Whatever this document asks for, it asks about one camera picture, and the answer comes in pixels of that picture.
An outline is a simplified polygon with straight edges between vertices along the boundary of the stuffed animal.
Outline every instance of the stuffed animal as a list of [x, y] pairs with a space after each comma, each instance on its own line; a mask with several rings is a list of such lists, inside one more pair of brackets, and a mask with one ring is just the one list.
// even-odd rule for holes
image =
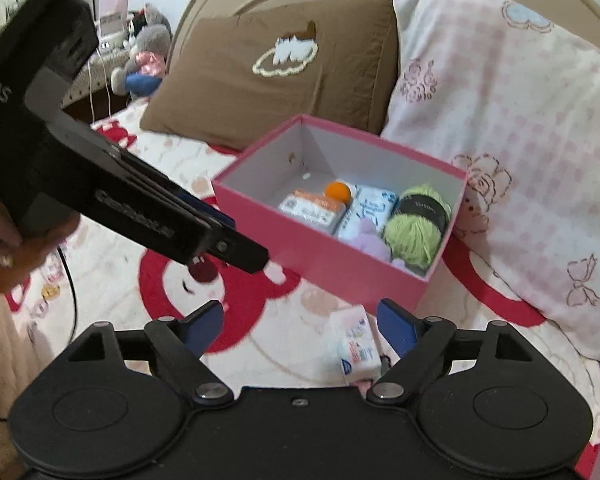
[[152, 4], [145, 4], [144, 7], [137, 12], [130, 12], [127, 15], [127, 30], [129, 33], [128, 40], [125, 41], [125, 48], [129, 49], [136, 43], [136, 37], [140, 34], [147, 25], [163, 24], [169, 29], [171, 36], [171, 24], [167, 17], [161, 14]]
[[349, 240], [349, 245], [378, 260], [391, 263], [394, 267], [405, 269], [404, 261], [400, 258], [391, 260], [391, 249], [379, 237], [376, 226], [369, 218], [360, 220], [360, 232], [358, 236]]
[[144, 7], [147, 25], [136, 35], [129, 49], [129, 61], [124, 68], [111, 72], [113, 93], [133, 97], [147, 97], [153, 94], [166, 74], [166, 61], [171, 47], [171, 26], [169, 20], [155, 7]]

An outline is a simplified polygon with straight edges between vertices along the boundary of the white cord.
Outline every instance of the white cord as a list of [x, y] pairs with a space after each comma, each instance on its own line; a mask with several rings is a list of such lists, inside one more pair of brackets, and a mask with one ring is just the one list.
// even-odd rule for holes
[[93, 89], [91, 87], [91, 59], [87, 61], [87, 70], [89, 71], [89, 103], [91, 104], [91, 124], [96, 121], [96, 113], [93, 111]]
[[111, 117], [111, 94], [109, 93], [109, 85], [107, 84], [107, 67], [104, 65], [104, 59], [102, 59], [100, 49], [97, 48], [96, 52], [98, 53], [98, 56], [100, 56], [100, 62], [102, 63], [102, 71], [104, 72], [104, 88], [107, 90], [107, 100], [109, 101], [109, 117]]

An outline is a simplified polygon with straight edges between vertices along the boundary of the floral pattern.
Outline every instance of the floral pattern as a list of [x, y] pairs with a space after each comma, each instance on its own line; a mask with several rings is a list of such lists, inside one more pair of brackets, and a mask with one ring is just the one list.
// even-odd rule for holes
[[404, 71], [400, 83], [400, 93], [408, 103], [418, 103], [430, 100], [436, 93], [438, 81], [433, 75], [433, 60], [429, 61], [427, 69], [422, 73], [422, 62], [411, 59], [407, 70]]
[[452, 163], [469, 173], [454, 233], [459, 238], [485, 233], [489, 227], [491, 207], [507, 195], [513, 179], [498, 159], [489, 153], [476, 158], [456, 155]]

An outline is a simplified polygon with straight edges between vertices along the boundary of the gray stuffed toy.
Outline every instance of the gray stuffed toy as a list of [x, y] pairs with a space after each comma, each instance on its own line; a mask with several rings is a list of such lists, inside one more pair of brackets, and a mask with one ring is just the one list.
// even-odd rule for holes
[[169, 20], [155, 7], [144, 7], [146, 26], [136, 35], [124, 68], [111, 73], [113, 93], [145, 97], [154, 93], [166, 75], [166, 61], [171, 47]]

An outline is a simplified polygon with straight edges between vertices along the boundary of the hand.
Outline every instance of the hand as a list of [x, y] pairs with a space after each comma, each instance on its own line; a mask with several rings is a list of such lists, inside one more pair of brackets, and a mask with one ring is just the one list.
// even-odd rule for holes
[[21, 284], [32, 270], [42, 266], [48, 254], [73, 233], [80, 223], [76, 213], [64, 225], [45, 236], [22, 240], [7, 209], [0, 202], [0, 293]]

